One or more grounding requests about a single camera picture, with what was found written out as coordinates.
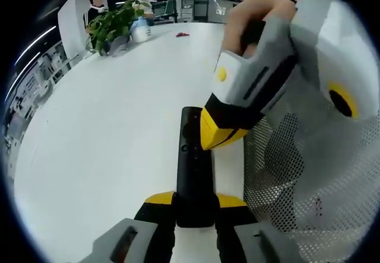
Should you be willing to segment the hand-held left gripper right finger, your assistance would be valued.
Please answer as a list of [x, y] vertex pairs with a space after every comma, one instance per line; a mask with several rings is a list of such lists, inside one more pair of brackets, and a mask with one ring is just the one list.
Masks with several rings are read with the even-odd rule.
[[238, 197], [217, 194], [217, 249], [221, 262], [301, 262], [295, 240], [267, 221], [257, 221]]

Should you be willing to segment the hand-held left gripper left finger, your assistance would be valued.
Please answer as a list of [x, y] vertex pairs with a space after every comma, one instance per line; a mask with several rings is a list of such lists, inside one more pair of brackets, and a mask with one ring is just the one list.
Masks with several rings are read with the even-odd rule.
[[99, 236], [81, 262], [170, 262], [175, 245], [175, 192], [148, 197], [134, 218]]

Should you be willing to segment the person's right hand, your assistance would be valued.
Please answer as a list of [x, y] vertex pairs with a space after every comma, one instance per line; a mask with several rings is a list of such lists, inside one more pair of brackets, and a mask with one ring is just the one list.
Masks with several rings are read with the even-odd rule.
[[245, 0], [232, 8], [224, 25], [224, 36], [220, 51], [233, 52], [244, 58], [255, 54], [257, 44], [242, 45], [240, 42], [249, 22], [266, 20], [276, 16], [283, 20], [292, 20], [296, 13], [295, 3], [291, 0]]

